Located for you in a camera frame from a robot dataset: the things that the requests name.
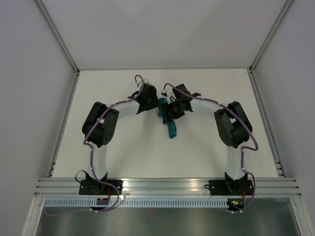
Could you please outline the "teal satin napkin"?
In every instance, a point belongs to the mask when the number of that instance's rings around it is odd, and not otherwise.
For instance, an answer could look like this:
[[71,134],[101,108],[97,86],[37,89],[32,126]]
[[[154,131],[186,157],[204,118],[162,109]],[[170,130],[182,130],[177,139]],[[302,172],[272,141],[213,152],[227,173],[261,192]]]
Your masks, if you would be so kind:
[[[163,118],[161,105],[167,103],[167,99],[166,98],[159,98],[158,101],[159,101],[160,106],[158,107],[158,114],[157,114],[157,116],[159,118]],[[176,127],[175,121],[171,120],[169,123],[167,123],[167,128],[168,128],[169,138],[170,139],[174,139],[177,136],[177,127]]]

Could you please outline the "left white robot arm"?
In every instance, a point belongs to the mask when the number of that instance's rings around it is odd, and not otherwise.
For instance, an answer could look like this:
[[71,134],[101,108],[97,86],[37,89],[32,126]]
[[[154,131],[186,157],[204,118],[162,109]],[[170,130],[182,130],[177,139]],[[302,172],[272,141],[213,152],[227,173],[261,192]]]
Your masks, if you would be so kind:
[[119,119],[137,115],[159,106],[157,89],[149,83],[140,85],[140,90],[126,100],[105,105],[101,102],[93,104],[84,124],[83,144],[90,148],[90,170],[85,172],[86,179],[81,188],[101,195],[115,185],[107,181],[106,153],[109,142],[113,139]]

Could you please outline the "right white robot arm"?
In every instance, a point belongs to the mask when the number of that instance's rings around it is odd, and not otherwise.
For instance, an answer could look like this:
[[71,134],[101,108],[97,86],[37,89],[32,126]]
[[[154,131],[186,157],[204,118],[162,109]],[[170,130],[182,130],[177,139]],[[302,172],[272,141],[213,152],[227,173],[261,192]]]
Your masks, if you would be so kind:
[[169,137],[177,136],[174,120],[181,118],[185,112],[195,112],[213,118],[221,141],[226,145],[227,169],[224,173],[223,187],[229,194],[237,194],[245,189],[248,174],[243,170],[244,157],[242,148],[250,139],[252,125],[241,104],[237,101],[223,105],[202,97],[199,93],[191,94],[184,84],[172,89],[174,96],[167,100],[167,93],[159,101],[158,116],[168,126]]

